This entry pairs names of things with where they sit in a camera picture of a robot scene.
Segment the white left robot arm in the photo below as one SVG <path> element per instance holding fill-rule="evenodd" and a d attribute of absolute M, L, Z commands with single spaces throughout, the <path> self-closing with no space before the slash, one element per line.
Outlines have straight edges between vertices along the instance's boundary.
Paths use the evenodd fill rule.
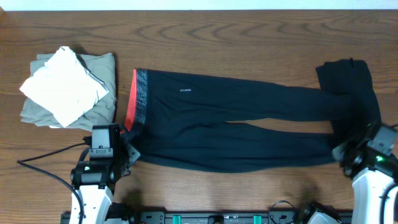
<path fill-rule="evenodd" d="M 114 203 L 116 182 L 129 175 L 129 153 L 119 145 L 85 149 L 74 169 L 70 223 L 139 223 L 128 205 Z"/>

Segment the black leggings with red waistband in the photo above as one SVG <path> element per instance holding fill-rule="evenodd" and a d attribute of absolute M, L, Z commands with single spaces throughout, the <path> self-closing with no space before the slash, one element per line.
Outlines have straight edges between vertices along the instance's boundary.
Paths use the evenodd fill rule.
<path fill-rule="evenodd" d="M 140 160 L 206 172 L 317 166 L 333 160 L 332 136 L 283 132 L 252 120 L 350 118 L 348 95 L 275 83 L 135 69 L 125 127 Z"/>

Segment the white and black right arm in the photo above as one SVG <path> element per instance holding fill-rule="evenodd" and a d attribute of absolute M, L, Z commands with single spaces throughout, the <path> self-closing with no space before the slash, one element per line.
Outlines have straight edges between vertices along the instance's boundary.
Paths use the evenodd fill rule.
<path fill-rule="evenodd" d="M 397 159 L 392 150 L 396 139 L 395 126 L 376 123 L 335 147 L 333 157 L 352 180 L 353 211 L 335 212 L 313 202 L 295 223 L 394 223 Z"/>

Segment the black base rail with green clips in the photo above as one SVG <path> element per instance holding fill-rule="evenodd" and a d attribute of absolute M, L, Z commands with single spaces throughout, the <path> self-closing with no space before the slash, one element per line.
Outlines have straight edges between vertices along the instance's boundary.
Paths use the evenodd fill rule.
<path fill-rule="evenodd" d="M 61 223 L 136 223 L 136 224 L 273 224 L 273 223 L 351 223 L 353 213 L 334 210 L 319 203 L 311 203 L 300 211 L 294 207 L 271 206 L 266 212 L 137 212 L 127 205 L 114 203 L 106 211 L 103 208 L 84 206 L 84 216 L 79 216 L 79 206 L 61 214 Z"/>

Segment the white folded shirt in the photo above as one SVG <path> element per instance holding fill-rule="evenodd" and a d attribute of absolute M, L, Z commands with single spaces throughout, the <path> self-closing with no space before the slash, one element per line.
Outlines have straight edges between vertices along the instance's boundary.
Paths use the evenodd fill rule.
<path fill-rule="evenodd" d="M 61 46 L 22 84 L 20 91 L 51 112 L 64 128 L 109 93 L 104 82 L 86 69 L 67 46 Z"/>

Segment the grey-green folded garment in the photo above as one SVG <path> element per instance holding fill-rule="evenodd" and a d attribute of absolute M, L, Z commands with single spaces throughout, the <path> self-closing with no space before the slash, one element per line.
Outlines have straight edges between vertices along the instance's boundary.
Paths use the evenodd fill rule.
<path fill-rule="evenodd" d="M 111 53 L 100 56 L 78 54 L 77 58 L 109 90 L 109 93 L 99 100 L 92 109 L 67 126 L 68 129 L 91 131 L 93 126 L 113 122 L 116 111 L 116 62 Z M 54 128 L 62 127 L 51 112 L 29 98 L 25 100 L 20 116 L 21 121 L 24 123 Z"/>

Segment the black folded garment at right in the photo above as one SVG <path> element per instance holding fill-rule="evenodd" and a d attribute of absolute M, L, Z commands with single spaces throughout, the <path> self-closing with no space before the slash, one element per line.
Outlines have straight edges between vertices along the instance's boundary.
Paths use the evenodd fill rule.
<path fill-rule="evenodd" d="M 315 70 L 322 90 L 351 99 L 344 117 L 331 122 L 337 143 L 361 133 L 369 124 L 381 122 L 371 72 L 364 60 L 326 62 Z"/>

